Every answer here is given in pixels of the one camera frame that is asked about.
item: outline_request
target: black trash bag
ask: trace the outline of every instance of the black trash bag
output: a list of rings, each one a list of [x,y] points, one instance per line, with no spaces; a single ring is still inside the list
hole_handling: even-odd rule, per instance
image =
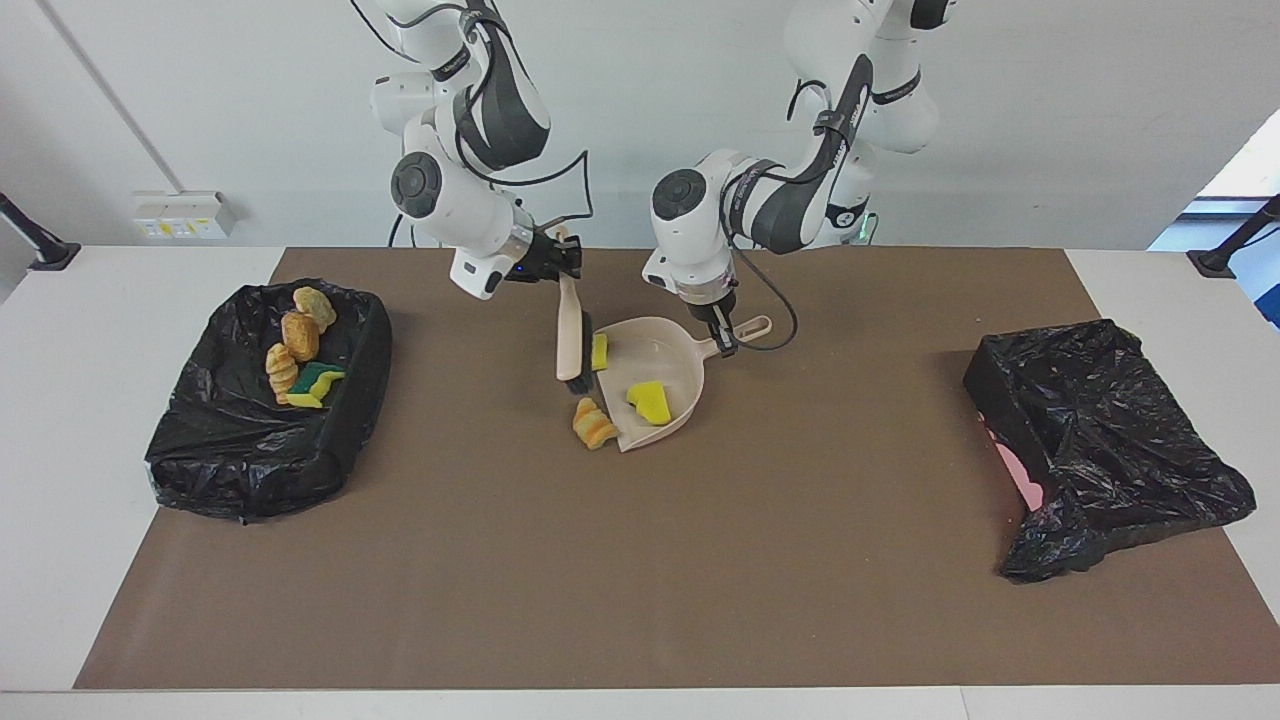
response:
[[[1111,320],[983,338],[964,379],[1044,491],[1000,573],[1039,582],[1115,550],[1234,523],[1253,489],[1196,434],[1142,342]]]
[[[324,292],[338,313],[316,360],[347,377],[323,410],[276,405],[265,370],[302,286]],[[390,359],[390,319],[375,295],[316,279],[241,288],[210,318],[151,438],[157,502],[248,523],[332,497],[374,432]]]

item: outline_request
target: brown table surface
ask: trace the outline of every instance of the brown table surface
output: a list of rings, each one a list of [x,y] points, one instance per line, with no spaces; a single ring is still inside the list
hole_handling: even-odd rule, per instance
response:
[[[588,252],[598,325],[696,331],[643,263]],[[961,377],[983,334],[1097,318],[1062,252],[760,264],[800,337],[713,360],[692,420],[620,455],[568,428],[553,284],[481,304],[443,252],[289,250],[275,281],[390,309],[378,430],[347,491],[300,515],[159,511],[77,687],[1280,682],[1280,628],[1221,530],[1038,585],[996,575],[1021,506]],[[739,319],[785,332],[759,282],[740,295]]]

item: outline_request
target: beige dustpan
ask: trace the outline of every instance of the beige dustpan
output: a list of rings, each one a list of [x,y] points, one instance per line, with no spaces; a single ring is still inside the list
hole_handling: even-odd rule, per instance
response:
[[[769,334],[773,322],[759,315],[733,328],[748,342]],[[689,421],[703,395],[703,363],[719,355],[716,341],[696,341],[667,318],[635,318],[602,331],[609,338],[609,366],[598,373],[609,419],[618,428],[622,452],[644,447],[675,433]],[[667,392],[671,423],[654,427],[627,402],[627,389],[658,380]]]

